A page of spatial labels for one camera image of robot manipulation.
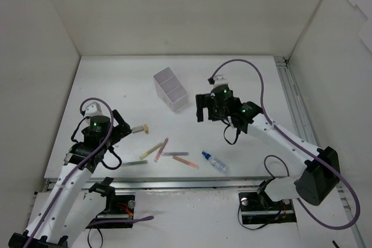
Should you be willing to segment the blue-capped clear spray bottle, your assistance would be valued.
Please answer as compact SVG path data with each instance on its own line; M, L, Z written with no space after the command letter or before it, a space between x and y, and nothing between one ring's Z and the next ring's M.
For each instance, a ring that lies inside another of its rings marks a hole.
M202 152L202 156L209 162L209 164L215 168L216 170L218 170L219 172L223 173L223 174L227 174L228 173L228 167L226 164L224 164L222 161L220 161L219 159L215 158L214 156L212 156L211 154L207 153L207 152Z

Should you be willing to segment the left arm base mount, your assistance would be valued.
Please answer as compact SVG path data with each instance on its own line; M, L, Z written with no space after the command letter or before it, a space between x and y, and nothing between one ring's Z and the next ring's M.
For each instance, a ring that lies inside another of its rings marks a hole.
M92 222L105 221L103 224L89 225L87 229L126 229L132 228L133 224L114 222L127 221L134 218L135 195L121 194L116 195L109 204L109 207L99 213Z

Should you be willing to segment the orange highlighter pen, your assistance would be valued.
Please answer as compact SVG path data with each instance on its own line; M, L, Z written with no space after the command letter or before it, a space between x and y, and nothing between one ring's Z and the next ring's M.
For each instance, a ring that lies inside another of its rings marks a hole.
M185 165L188 165L188 166L190 166L190 167L192 167L192 168L196 168L196 169L199 168L199 166L198 166L197 164L195 164L195 163L193 163L193 162L190 162L190 161L188 161L188 160L185 160L185 159L183 159L183 158L181 158L181 157L178 157L178 156L172 156L172 158L173 158L174 160L176 160L176 161L178 161L178 162L180 162L180 163L183 163L183 164L185 164Z

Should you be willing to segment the purple pen clear cap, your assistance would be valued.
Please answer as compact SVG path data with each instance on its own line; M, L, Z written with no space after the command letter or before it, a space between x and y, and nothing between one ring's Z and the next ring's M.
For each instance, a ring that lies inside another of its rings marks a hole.
M189 152L163 152L162 156L189 156Z

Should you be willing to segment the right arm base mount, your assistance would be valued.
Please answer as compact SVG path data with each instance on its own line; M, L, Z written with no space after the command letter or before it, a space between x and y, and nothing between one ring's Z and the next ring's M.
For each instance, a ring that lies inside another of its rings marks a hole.
M262 229L271 224L296 223L292 202L273 202L265 193L240 192L238 221L250 230Z

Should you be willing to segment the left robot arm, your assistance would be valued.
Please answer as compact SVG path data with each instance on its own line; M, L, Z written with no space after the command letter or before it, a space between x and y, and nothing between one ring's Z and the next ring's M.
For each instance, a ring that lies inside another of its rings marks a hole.
M113 178L106 177L88 190L81 206L73 210L83 186L92 177L107 152L132 133L117 110L109 116L85 116L89 125L83 129L84 139L76 142L66 154L58 181L42 209L23 233L14 233L9 247L70 247L101 212L116 207Z

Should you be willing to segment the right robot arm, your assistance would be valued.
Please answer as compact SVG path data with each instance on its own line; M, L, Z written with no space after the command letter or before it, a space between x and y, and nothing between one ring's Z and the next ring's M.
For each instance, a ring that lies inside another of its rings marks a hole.
M318 206L338 184L334 171L339 171L339 160L333 148L321 149L269 122L260 106L242 103L227 84L214 87L208 94L197 94L195 101L198 122L203 121L203 110L207 109L209 120L227 121L238 132L260 139L280 155L294 160L292 176L264 182L257 194L261 207L269 209L280 200L297 198Z

